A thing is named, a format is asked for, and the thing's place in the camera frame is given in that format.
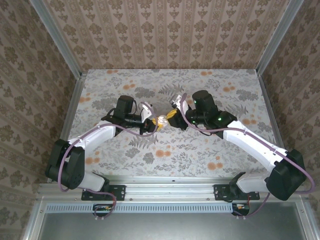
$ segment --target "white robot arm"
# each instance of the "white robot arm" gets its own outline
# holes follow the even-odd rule
[[[58,182],[60,174],[61,184],[69,189],[82,188],[95,192],[108,192],[109,180],[98,174],[86,171],[85,159],[99,145],[117,136],[123,130],[122,128],[139,128],[140,135],[145,132],[155,131],[156,125],[149,119],[152,115],[152,106],[144,103],[141,114],[136,115],[130,113],[133,103],[135,103],[135,100],[132,97],[122,95],[113,109],[113,115],[109,112],[96,126],[80,136],[68,141],[57,140],[54,143],[45,175]],[[68,148],[71,148],[67,156],[68,161],[66,163],[63,162],[61,171],[61,163]]]
[[[229,195],[236,195],[236,192],[239,195],[250,192],[270,192],[278,199],[285,201],[305,181],[305,174],[278,155],[282,154],[304,170],[304,161],[300,152],[295,149],[288,152],[266,141],[250,131],[231,113],[218,110],[212,95],[206,90],[195,92],[192,98],[195,109],[191,109],[185,101],[181,103],[180,95],[171,99],[172,107],[177,109],[176,114],[168,119],[171,126],[182,130],[188,127],[181,114],[182,109],[189,124],[204,125],[207,131],[215,131],[218,137],[239,146],[266,168],[265,173],[239,173],[230,182]],[[223,195],[230,199],[228,193]]]

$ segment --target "wall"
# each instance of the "wall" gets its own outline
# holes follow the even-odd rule
[[[26,227],[75,85],[27,0],[0,1],[0,239]]]
[[[289,0],[45,0],[83,71],[254,69]]]
[[[262,77],[285,146],[320,186],[320,1],[304,1]],[[320,192],[310,199],[320,219]]]

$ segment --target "table surface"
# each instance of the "table surface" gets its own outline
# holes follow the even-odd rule
[[[172,110],[169,100],[174,94],[187,93],[194,108],[191,95],[199,90],[207,90],[220,110],[232,113],[250,130],[275,143],[254,69],[90,70],[70,138],[96,125],[116,106],[120,95],[134,97],[137,103],[148,102],[157,115],[166,115]],[[85,163],[86,170],[103,175],[234,177],[243,171],[264,171],[256,159],[230,142],[171,126],[146,138],[122,132],[86,152]]]

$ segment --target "purple cable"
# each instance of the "purple cable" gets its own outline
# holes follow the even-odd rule
[[[256,214],[260,211],[260,209],[262,209],[262,207],[266,204],[266,202],[267,202],[267,200],[268,200],[269,197],[270,197],[270,192],[268,192],[268,194],[267,194],[267,196],[265,197],[265,199],[263,200],[262,204],[261,204],[253,213],[250,213],[250,214],[248,214],[248,215],[246,215],[246,216],[243,216],[240,212],[235,211],[235,210],[233,210],[233,212],[236,213],[236,214],[238,214],[240,217],[250,218],[250,217],[256,215]]]
[[[109,195],[109,196],[112,197],[112,200],[113,200],[112,208],[111,208],[111,210],[107,213],[107,215],[104,216],[104,218],[109,217],[109,215],[115,210],[116,205],[117,205],[117,198],[116,198],[116,196],[113,195],[112,193],[106,192],[106,191],[93,191],[93,190],[91,190],[91,189],[85,189],[85,188],[82,188],[82,189],[85,190],[85,191],[88,191],[88,192],[90,192],[90,193],[93,193],[93,194]],[[97,216],[97,209],[102,208],[102,207],[103,207],[103,206],[98,206],[98,207],[96,207],[96,208],[94,209],[93,215],[94,215],[95,217],[98,217],[98,216]]]
[[[181,97],[180,100],[180,106],[183,106],[183,102],[186,100],[187,98],[187,94],[184,93]],[[266,148],[268,148],[270,151],[274,152],[275,154],[277,154],[278,156],[282,157],[284,160],[286,160],[287,162],[289,162],[291,165],[295,166],[299,171],[301,171],[311,182],[311,187],[309,190],[307,191],[296,191],[296,194],[310,194],[312,192],[315,191],[316,188],[316,184],[315,181],[313,180],[313,178],[310,176],[309,173],[306,172],[306,170],[304,170],[302,167],[300,167],[298,164],[296,164],[295,162],[293,162],[292,160],[290,160],[289,158],[287,158],[287,156],[283,155],[282,153],[278,152],[275,148],[269,146],[268,144],[266,144],[265,142],[263,142],[262,140],[260,140],[258,137],[256,137],[255,135],[251,134],[250,132],[245,132],[245,130],[240,129],[240,128],[235,128],[235,127],[226,127],[226,128],[219,128],[219,129],[211,129],[211,130],[207,130],[207,129],[199,129],[196,128],[195,126],[193,126],[186,118],[186,115],[184,113],[183,108],[181,107],[181,115],[184,119],[184,121],[189,125],[189,127],[197,130],[197,131],[201,131],[201,132],[208,132],[208,133],[215,133],[215,132],[220,132],[220,131],[226,131],[226,130],[232,130],[232,131],[238,131],[241,133],[245,133],[246,135],[250,136],[251,138],[253,138],[254,140],[258,141],[259,143],[261,143],[263,146],[265,146]]]
[[[157,119],[157,116],[155,114],[155,112],[152,110],[151,107],[149,107],[146,103],[144,103],[143,101],[141,102],[141,104],[145,105],[149,111],[151,112],[152,116],[154,117],[155,119],[155,128],[153,130],[153,132],[149,133],[149,134],[146,134],[146,135],[140,135],[138,133],[135,133],[133,131],[130,131],[129,129],[126,129],[124,128],[123,126],[119,126],[119,125],[116,125],[116,124],[113,124],[113,123],[105,123],[105,124],[102,124],[100,126],[97,126],[93,129],[91,129],[90,131],[86,132],[83,136],[81,136],[80,139],[77,139],[76,141],[74,141],[74,143],[72,143],[68,148],[67,150],[65,151],[63,157],[62,157],[62,160],[61,160],[61,164],[60,164],[60,168],[59,168],[59,172],[58,172],[58,186],[59,186],[59,189],[61,190],[61,192],[67,192],[69,190],[69,188],[66,188],[66,189],[63,189],[62,187],[62,184],[61,184],[61,175],[62,175],[62,170],[64,168],[64,164],[66,162],[66,158],[69,154],[69,152],[71,151],[71,149],[77,144],[79,143],[80,141],[82,141],[83,139],[85,139],[87,136],[89,136],[90,134],[92,134],[93,132],[97,131],[98,129],[100,128],[104,128],[104,127],[109,127],[109,126],[113,126],[113,127],[116,127],[116,128],[119,128],[119,129],[122,129],[130,134],[133,134],[135,136],[138,136],[138,137],[149,137],[149,136],[152,136],[153,134],[155,134],[155,132],[157,131],[158,129],[158,119]]]

